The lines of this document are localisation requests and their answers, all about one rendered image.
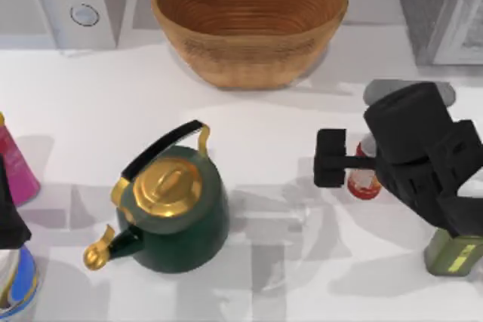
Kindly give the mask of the green and gold kettle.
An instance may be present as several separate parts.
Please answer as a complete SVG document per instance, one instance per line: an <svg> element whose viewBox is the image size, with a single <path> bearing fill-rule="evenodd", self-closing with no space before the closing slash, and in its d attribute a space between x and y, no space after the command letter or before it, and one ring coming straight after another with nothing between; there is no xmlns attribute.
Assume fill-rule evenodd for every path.
<svg viewBox="0 0 483 322"><path fill-rule="evenodd" d="M111 200L121 231L111 226L86 248L85 266L133 256L157 272L188 272L210 261L229 234L225 185L208 154L210 128L193 120L169 131L121 172Z"/></svg>

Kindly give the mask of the pale grey rounded box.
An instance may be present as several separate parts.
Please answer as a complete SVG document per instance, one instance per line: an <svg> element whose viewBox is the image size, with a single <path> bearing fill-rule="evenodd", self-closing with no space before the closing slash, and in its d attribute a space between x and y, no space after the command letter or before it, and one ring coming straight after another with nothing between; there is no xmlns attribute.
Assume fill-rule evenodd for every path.
<svg viewBox="0 0 483 322"><path fill-rule="evenodd" d="M446 81L402 79L374 79L365 88L363 100L368 106L429 104L437 107L452 106L457 98L453 86Z"/></svg>

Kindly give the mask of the olive green box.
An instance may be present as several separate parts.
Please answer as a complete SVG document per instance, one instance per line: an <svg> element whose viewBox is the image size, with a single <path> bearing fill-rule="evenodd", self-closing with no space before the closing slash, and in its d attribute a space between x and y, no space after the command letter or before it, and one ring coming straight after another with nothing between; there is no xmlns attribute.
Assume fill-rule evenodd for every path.
<svg viewBox="0 0 483 322"><path fill-rule="evenodd" d="M423 252L426 270L435 276L464 277L483 258L483 237L452 237L437 228Z"/></svg>

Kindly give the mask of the pale microwave oven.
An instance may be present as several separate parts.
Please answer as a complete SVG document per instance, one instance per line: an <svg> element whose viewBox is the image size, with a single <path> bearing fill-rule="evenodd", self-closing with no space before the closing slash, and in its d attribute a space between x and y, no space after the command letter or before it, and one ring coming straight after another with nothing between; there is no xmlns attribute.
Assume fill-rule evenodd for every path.
<svg viewBox="0 0 483 322"><path fill-rule="evenodd" d="M116 48L126 0L0 0L0 49L60 51ZM73 6L87 4L100 20L84 27L70 17Z"/></svg>

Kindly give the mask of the brown woven basket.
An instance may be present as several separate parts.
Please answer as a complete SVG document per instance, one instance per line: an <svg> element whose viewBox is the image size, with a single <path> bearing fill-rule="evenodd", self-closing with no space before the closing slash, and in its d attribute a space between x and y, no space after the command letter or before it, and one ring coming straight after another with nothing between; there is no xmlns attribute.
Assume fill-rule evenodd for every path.
<svg viewBox="0 0 483 322"><path fill-rule="evenodd" d="M326 50L349 0L151 0L177 55L221 88L284 87Z"/></svg>

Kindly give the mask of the blue and white cup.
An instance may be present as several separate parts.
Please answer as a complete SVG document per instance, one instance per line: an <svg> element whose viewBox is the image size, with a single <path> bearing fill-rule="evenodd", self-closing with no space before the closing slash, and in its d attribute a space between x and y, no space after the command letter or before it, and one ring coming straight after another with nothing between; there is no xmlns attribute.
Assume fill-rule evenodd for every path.
<svg viewBox="0 0 483 322"><path fill-rule="evenodd" d="M0 322L32 322L39 283L35 260L26 246L0 250Z"/></svg>

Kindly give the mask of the smaller microwave knob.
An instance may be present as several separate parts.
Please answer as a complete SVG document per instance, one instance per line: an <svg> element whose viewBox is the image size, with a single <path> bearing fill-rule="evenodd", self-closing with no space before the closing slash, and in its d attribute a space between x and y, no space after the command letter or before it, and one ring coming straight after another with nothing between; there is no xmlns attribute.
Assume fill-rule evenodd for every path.
<svg viewBox="0 0 483 322"><path fill-rule="evenodd" d="M87 4L71 7L70 17L76 24L84 27L95 26L100 20L97 10Z"/></svg>

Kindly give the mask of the pink bottle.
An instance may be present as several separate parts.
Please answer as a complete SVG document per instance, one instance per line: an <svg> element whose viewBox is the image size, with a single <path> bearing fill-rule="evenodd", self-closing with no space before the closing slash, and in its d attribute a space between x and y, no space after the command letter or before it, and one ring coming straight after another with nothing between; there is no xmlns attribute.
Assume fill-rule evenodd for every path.
<svg viewBox="0 0 483 322"><path fill-rule="evenodd" d="M0 112L0 154L5 163L8 185L14 205L22 206L40 191L40 182L23 157Z"/></svg>

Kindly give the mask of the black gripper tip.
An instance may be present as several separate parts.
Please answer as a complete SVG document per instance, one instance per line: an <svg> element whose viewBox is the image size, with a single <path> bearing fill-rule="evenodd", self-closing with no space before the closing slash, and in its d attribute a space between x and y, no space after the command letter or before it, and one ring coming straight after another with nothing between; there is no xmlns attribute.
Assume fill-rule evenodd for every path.
<svg viewBox="0 0 483 322"><path fill-rule="evenodd" d="M14 205L3 156L0 154L0 250L20 249L32 237Z"/></svg>

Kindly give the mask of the red bottle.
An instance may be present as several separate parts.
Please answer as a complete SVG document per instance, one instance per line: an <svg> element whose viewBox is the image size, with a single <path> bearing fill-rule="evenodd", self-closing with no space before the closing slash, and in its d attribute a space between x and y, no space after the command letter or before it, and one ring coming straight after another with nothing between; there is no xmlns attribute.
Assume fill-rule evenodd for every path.
<svg viewBox="0 0 483 322"><path fill-rule="evenodd" d="M355 155L372 158L376 156L376 151L374 138L367 134L358 144ZM370 200L379 195L382 186L374 170L354 169L349 172L347 188L354 197Z"/></svg>

